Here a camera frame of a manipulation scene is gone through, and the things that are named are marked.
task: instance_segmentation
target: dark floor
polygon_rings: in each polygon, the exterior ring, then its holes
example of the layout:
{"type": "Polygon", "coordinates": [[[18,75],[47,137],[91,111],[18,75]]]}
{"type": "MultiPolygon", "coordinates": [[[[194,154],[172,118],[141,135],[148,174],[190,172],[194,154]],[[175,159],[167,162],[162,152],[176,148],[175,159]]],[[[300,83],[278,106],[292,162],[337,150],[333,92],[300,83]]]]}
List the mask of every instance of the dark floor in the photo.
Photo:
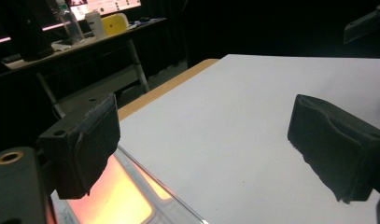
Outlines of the dark floor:
{"type": "MultiPolygon", "coordinates": [[[[162,83],[170,80],[172,77],[175,77],[182,72],[187,70],[187,61],[182,60],[178,64],[170,65],[166,69],[160,71],[158,74],[148,78],[149,89],[153,90],[160,86],[162,83]]],[[[131,101],[137,99],[143,95],[143,91],[140,85],[133,86],[122,92],[120,97],[118,97],[118,108],[121,108],[131,101]]]]}

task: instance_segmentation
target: plastic bottle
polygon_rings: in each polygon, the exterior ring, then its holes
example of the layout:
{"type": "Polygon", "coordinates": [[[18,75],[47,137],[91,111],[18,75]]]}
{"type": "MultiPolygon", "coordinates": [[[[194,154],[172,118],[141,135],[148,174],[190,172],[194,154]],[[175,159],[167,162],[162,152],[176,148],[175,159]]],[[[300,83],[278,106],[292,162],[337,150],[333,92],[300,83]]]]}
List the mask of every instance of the plastic bottle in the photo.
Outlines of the plastic bottle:
{"type": "Polygon", "coordinates": [[[67,34],[70,36],[71,43],[76,44],[84,39],[81,28],[74,13],[69,9],[64,0],[56,0],[59,6],[59,17],[64,25],[67,34]]]}

